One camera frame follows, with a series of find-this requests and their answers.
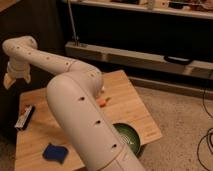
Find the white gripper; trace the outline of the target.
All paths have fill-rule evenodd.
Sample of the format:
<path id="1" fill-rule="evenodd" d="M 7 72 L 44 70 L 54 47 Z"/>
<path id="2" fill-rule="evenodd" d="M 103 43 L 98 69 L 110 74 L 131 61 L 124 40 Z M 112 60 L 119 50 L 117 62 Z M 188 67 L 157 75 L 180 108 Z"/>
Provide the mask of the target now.
<path id="1" fill-rule="evenodd" d="M 9 89 L 16 79 L 23 78 L 27 84 L 31 82 L 30 65 L 27 62 L 10 60 L 7 65 L 7 73 L 4 76 L 3 85 Z"/>

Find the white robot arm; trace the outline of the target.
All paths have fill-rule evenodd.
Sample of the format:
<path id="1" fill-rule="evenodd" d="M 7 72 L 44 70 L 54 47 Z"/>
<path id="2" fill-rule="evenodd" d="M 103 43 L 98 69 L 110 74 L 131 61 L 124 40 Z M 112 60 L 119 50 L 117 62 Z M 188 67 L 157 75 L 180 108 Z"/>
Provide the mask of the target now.
<path id="1" fill-rule="evenodd" d="M 20 78 L 29 82 L 32 65 L 54 75 L 46 88 L 49 109 L 88 171 L 145 171 L 96 102 L 103 88 L 98 68 L 40 51 L 31 36 L 7 39 L 2 49 L 9 57 L 5 88 Z"/>

